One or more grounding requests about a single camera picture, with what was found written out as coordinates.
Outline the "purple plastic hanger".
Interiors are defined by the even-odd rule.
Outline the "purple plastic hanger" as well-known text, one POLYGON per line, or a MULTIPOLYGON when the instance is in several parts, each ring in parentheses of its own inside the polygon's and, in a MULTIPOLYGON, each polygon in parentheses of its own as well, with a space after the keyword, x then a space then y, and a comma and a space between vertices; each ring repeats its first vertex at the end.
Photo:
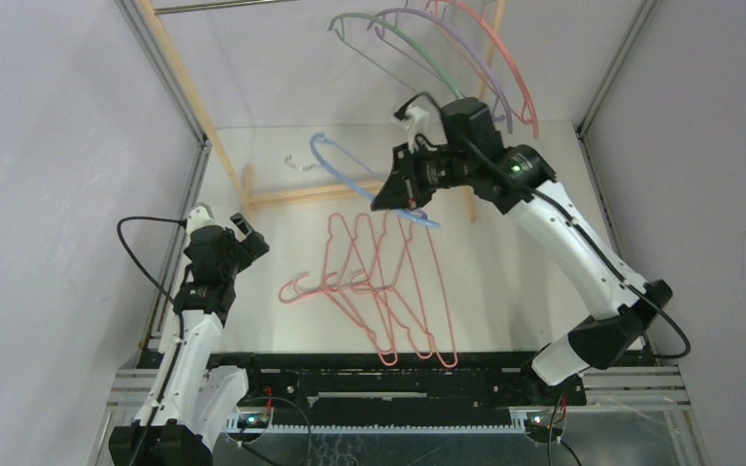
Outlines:
POLYGON ((432 15, 428 11, 420 11, 409 9, 406 7, 382 10, 375 16, 382 17, 383 19, 391 23, 395 23, 396 25, 397 17, 399 14, 421 17, 434 23, 437 29, 442 32, 446 40, 453 46, 457 53, 463 57, 465 62, 477 74, 477 76, 480 78, 482 87, 489 89, 493 93, 493 108, 496 109, 498 105, 502 107, 503 113, 494 115, 492 117, 493 121, 504 121, 506 123, 507 131, 509 133, 513 133, 513 119, 515 118, 520 124, 531 125, 533 137, 537 138, 539 135, 539 123, 532 103, 532 98, 529 94, 529 91, 527 90, 526 84, 524 82, 524 79, 522 78, 518 66, 516 65, 515 60, 512 58, 512 55, 498 36, 497 30, 489 26, 481 16, 476 15, 474 11, 467 5, 460 4, 458 1, 446 1, 446 4, 447 7, 443 8, 442 14, 440 16, 432 15), (460 34, 445 21, 445 11, 450 7, 458 8, 459 10, 471 16, 471 18, 488 35, 489 39, 492 41, 492 47, 489 49, 485 57, 475 51, 474 46, 466 39, 461 37, 460 34), (500 52, 505 64, 514 76, 520 93, 524 97, 523 106, 518 112, 511 107, 498 77, 492 70, 490 61, 492 60, 492 54, 495 50, 498 50, 500 52))

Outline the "blue plastic hanger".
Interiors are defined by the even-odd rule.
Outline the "blue plastic hanger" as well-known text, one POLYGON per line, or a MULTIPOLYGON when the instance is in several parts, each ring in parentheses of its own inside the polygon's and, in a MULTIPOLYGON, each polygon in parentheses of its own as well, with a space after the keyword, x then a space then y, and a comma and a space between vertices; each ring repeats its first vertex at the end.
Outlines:
MULTIPOLYGON (((339 143, 327 137, 325 133, 314 133, 310 138, 310 141, 309 141, 310 152, 316 160, 314 164, 310 164, 310 165, 296 164, 292 161, 291 154, 288 154, 285 156, 284 163, 290 169, 296 170, 299 172, 308 172, 313 169, 325 170, 327 173, 333 176, 336 180, 338 180, 341 184, 348 187, 351 190, 351 192, 354 192, 355 194, 358 194, 359 196, 363 197, 365 200, 372 202, 374 199, 374 194, 370 191, 370 189, 363 188, 360 182, 354 181, 353 179, 349 178, 342 172, 335 169, 330 163, 328 163, 327 160, 320 153, 318 149, 319 145, 332 146, 334 148, 339 149, 346 157, 350 158, 356 165, 360 166, 368 174, 376 176, 376 173, 370 167, 368 167, 358 157, 356 157, 349 150, 341 146, 339 143)), ((426 212, 423 211, 422 209, 413 209, 413 210, 411 209, 390 209, 390 211, 394 212, 397 216, 400 216, 413 223, 417 223, 418 225, 423 226, 423 227, 433 228, 433 229, 438 229, 441 227, 441 225, 438 222, 432 219, 429 219, 426 212)))

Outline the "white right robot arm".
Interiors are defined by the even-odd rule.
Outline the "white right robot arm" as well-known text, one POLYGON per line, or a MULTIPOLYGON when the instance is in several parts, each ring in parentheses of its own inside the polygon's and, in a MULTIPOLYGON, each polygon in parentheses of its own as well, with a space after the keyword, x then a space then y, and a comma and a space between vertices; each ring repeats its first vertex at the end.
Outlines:
POLYGON ((414 211, 439 189, 469 186, 552 255, 589 315, 523 368, 526 398, 549 403, 567 379, 611 367, 657 316, 665 315, 672 290, 663 280, 646 280, 601 242, 537 150, 504 145, 487 104, 464 97, 435 110, 445 143, 415 135, 394 147, 390 174, 370 207, 414 211))

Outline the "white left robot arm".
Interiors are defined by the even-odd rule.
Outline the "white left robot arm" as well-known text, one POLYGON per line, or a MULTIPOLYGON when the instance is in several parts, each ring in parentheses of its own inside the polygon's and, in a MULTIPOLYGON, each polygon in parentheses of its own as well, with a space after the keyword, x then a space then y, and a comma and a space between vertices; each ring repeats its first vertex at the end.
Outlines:
POLYGON ((249 368, 204 373, 235 300, 235 279, 269 251, 264 237, 241 213, 220 224, 208 206, 180 221, 188 260, 171 297, 176 326, 153 386, 133 420, 108 441, 116 465, 210 465, 213 449, 236 403, 251 405, 265 380, 249 368))

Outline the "green plastic hanger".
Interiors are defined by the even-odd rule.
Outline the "green plastic hanger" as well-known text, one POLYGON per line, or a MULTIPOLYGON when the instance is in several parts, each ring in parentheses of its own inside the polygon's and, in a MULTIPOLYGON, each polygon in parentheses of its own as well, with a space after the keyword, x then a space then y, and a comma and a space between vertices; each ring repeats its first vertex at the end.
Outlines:
POLYGON ((385 66, 381 65, 379 62, 377 62, 376 60, 371 58, 369 55, 367 55, 365 52, 356 48, 349 42, 349 40, 347 39, 345 21, 351 18, 364 19, 368 22, 370 26, 379 26, 381 29, 384 29, 385 31, 389 31, 390 33, 398 37, 405 45, 407 45, 410 49, 412 49, 415 52, 415 54, 417 54, 422 59, 422 61, 424 62, 424 65, 421 65, 421 68, 429 72, 438 81, 443 83, 444 86, 446 86, 449 89, 449 91, 453 94, 455 98, 461 98, 463 96, 463 93, 459 90, 458 86, 455 84, 450 74, 431 56, 429 51, 423 45, 417 42, 412 36, 410 36, 408 33, 406 33, 404 30, 398 27, 395 23, 391 23, 379 16, 374 16, 374 15, 360 13, 360 12, 347 12, 347 13, 339 14, 333 17, 328 23, 327 31, 334 33, 335 36, 338 38, 338 40, 342 44, 349 47, 350 49, 355 51, 357 54, 361 55, 365 60, 374 64, 376 67, 384 71, 390 77, 396 79, 399 83, 404 84, 409 89, 415 90, 415 88, 413 88, 411 85, 407 84, 405 81, 398 78, 395 73, 389 71, 385 66))

